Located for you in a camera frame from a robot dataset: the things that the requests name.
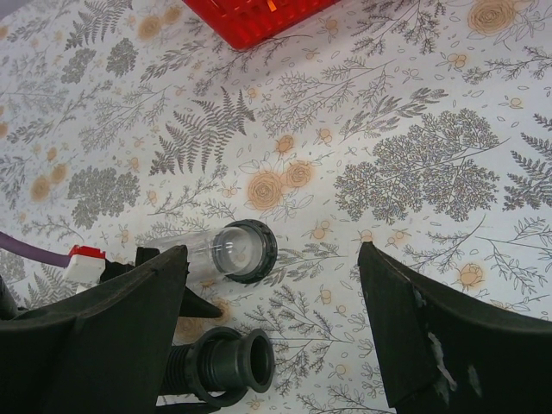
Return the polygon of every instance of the red plastic basket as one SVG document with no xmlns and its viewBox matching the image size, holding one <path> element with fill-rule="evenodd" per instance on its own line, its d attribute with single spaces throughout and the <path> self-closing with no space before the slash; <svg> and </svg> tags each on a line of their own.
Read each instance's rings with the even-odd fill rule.
<svg viewBox="0 0 552 414">
<path fill-rule="evenodd" d="M 183 0 L 230 46 L 244 49 L 339 0 Z"/>
</svg>

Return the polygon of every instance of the black tube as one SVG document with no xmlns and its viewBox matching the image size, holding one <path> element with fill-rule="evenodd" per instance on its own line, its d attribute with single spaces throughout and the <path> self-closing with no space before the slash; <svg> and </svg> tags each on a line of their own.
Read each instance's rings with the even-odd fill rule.
<svg viewBox="0 0 552 414">
<path fill-rule="evenodd" d="M 17 303 L 0 276 L 0 320 L 9 321 L 17 314 Z"/>
<path fill-rule="evenodd" d="M 193 393 L 225 407 L 242 399 L 248 387 L 268 390 L 273 374 L 273 347 L 262 329 L 242 337 L 230 328 L 214 328 L 194 344 L 172 347 L 160 395 Z"/>
</svg>

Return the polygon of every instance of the transparent cylinder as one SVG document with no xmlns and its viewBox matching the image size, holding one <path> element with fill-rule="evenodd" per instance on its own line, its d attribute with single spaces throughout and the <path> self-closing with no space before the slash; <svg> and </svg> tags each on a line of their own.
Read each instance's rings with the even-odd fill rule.
<svg viewBox="0 0 552 414">
<path fill-rule="evenodd" d="M 188 248 L 188 280 L 192 283 L 219 279 L 227 274 L 250 273 L 263 256 L 263 242 L 259 235 L 242 227 L 162 237 L 149 242 L 146 247 L 164 252 L 183 245 Z"/>
</svg>

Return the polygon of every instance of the clear plastic bottle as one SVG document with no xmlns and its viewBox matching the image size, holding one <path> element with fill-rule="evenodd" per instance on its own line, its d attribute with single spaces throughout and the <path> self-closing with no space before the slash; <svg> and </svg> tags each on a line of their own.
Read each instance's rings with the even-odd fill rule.
<svg viewBox="0 0 552 414">
<path fill-rule="evenodd" d="M 273 255 L 275 260 L 275 238 L 267 239 L 267 231 L 259 230 L 251 225 L 228 226 L 223 229 L 208 230 L 199 233 L 188 233 L 174 237 L 163 237 L 149 242 L 147 248 L 158 248 L 161 252 L 177 245 L 186 245 L 188 248 L 188 262 L 190 274 L 188 280 L 192 283 L 208 279 L 218 279 L 231 275 L 238 280 L 256 271 L 266 271 L 263 262 L 267 254 Z"/>
</svg>

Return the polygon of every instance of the floral tablecloth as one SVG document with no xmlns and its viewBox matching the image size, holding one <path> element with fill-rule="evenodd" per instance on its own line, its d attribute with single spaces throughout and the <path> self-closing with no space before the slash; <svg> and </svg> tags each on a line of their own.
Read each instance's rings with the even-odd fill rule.
<svg viewBox="0 0 552 414">
<path fill-rule="evenodd" d="M 175 340 L 267 330 L 274 386 L 232 412 L 392 412 L 361 242 L 549 318 L 551 36 L 545 1 L 344 0 L 236 52 L 178 0 L 31 3 L 0 23 L 0 226 L 124 262 L 262 220 L 273 272 L 191 283 L 224 315 Z M 31 308 L 75 288 L 4 251 L 0 273 Z"/>
</svg>

